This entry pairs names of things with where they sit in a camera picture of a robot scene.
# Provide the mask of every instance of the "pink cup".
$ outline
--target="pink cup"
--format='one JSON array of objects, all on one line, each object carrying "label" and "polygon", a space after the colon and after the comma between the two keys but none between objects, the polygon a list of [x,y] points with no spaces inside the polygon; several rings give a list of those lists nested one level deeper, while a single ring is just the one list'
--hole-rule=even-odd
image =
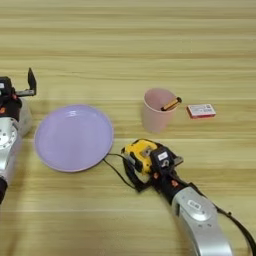
[{"label": "pink cup", "polygon": [[168,111],[162,111],[161,108],[175,98],[176,96],[173,93],[162,88],[153,88],[145,93],[142,124],[147,131],[159,133],[167,127],[176,108]]}]

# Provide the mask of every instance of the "wooden table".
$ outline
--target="wooden table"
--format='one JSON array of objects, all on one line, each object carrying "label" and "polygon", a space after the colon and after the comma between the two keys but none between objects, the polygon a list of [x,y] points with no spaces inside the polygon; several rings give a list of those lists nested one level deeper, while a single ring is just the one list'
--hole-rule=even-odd
[{"label": "wooden table", "polygon": [[[253,0],[6,0],[0,3],[0,73],[27,86],[32,131],[1,207],[3,256],[188,255],[166,205],[153,190],[137,195],[105,163],[63,174],[33,148],[40,121],[58,107],[90,104],[112,120],[120,152],[137,138],[185,159],[179,175],[197,184],[256,236],[256,2]],[[158,135],[141,125],[151,87],[184,104]],[[211,103],[217,116],[191,120],[188,104]],[[120,159],[109,157],[123,173]],[[220,216],[236,255],[249,255],[238,229]]]}]

